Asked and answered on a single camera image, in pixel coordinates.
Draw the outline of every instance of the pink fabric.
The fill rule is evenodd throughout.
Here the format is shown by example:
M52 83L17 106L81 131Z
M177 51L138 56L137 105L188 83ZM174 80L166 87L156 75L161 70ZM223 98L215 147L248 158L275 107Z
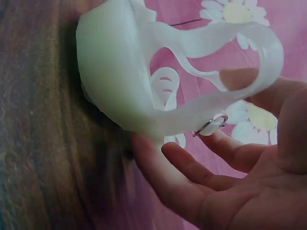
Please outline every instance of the pink fabric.
M158 21L167 24L184 23L200 19L199 12L204 9L202 0L146 0L146 6L158 12ZM304 17L307 12L305 0L258 0L258 6L263 7L266 18L270 21L270 28L277 34L284 47L285 66L283 75L292 79L307 79L305 75L307 45L307 27L304 26ZM198 22L175 26L180 30L205 26L210 20L202 19ZM205 58L192 60L194 67L203 71L220 70L223 68L257 67L259 65L258 54L252 49L242 50L234 40L217 53ZM189 75L182 69L173 54L165 49L152 60L151 70L168 66L174 68L180 75L181 86L178 92L178 106L185 104L200 95L208 94L215 87L208 81ZM225 131L230 134L232 126ZM198 138L192 134L186 134L186 149L213 173L244 176L242 173L231 169L223 160L209 151Z
M200 19L200 10L203 9L202 0L145 0L146 6L158 12L158 21L167 24L184 23ZM258 0L258 6L263 7L270 28L275 31L284 47L285 65L283 75L299 80L306 80L307 68L307 26L305 18L307 13L306 0ZM176 26L177 29L186 30L205 26L209 20ZM227 44L217 53L205 58L192 60L194 67L203 71L220 70L223 68L257 67L258 55L252 49L242 50L237 40ZM200 95L210 93L215 88L206 80L196 78L186 73L178 64L173 54L165 49L161 50L151 62L154 72L160 67L174 68L181 79L178 92L178 106L185 104ZM233 126L225 128L230 134ZM209 151L198 138L186 134L189 151L200 163L215 174L224 174L234 177L243 177L244 174L231 169L223 160ZM108 226L108 229L161 229L161 230L195 230L196 228L186 221L181 221L175 214L162 207L153 194L152 189L141 176L137 167L133 166L133 181L127 182L128 187L135 191L133 195L126 189L122 190L119 200L120 206L110 212L112 218L97 220L98 225Z

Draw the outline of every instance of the hand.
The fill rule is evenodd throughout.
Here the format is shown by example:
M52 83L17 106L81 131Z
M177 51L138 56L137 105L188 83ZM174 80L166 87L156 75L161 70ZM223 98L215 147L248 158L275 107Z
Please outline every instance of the hand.
M252 83L255 69L224 70L229 90ZM279 120L278 145L243 145L223 132L200 137L244 179L214 175L175 143L163 155L133 137L135 160L162 203L200 229L307 229L307 84L279 78L247 99Z

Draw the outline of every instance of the metal clip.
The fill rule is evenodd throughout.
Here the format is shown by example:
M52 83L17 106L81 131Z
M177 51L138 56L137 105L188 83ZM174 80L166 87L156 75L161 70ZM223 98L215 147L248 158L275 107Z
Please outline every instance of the metal clip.
M203 125L200 130L194 133L193 137L197 137L201 134L201 132L207 128L213 122L219 122L220 119L223 119L223 122L219 125L219 128L225 127L226 121L228 120L228 116L226 114L217 114L211 120L209 120L205 125Z

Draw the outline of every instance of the translucent plastic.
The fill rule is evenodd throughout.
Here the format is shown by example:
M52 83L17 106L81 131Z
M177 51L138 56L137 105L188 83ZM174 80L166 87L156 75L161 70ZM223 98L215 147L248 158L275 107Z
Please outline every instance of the translucent plastic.
M188 58L216 52L237 33L256 45L260 71L247 88L227 92L217 71L198 71ZM174 53L188 73L209 80L221 92L177 108L176 71L162 68L150 76L149 63L163 47ZM77 53L90 100L124 130L144 134L159 145L165 137L182 139L178 135L200 129L230 104L268 88L283 68L282 45L266 26L216 23L180 31L156 22L156 12L136 0L109 0L84 14L77 28Z

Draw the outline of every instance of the flower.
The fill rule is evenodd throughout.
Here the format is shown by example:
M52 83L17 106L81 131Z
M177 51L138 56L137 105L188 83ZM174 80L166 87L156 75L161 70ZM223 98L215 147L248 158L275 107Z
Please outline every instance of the flower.
M277 144L277 118L251 103L238 101L230 105L225 113L230 125L236 125L231 136L243 144Z
M201 18L211 20L210 23L249 23L257 22L265 26L270 26L269 20L265 18L266 11L257 6L257 0L205 0L201 5L205 8L200 11ZM251 47L257 50L255 44L238 33L236 39L242 49Z

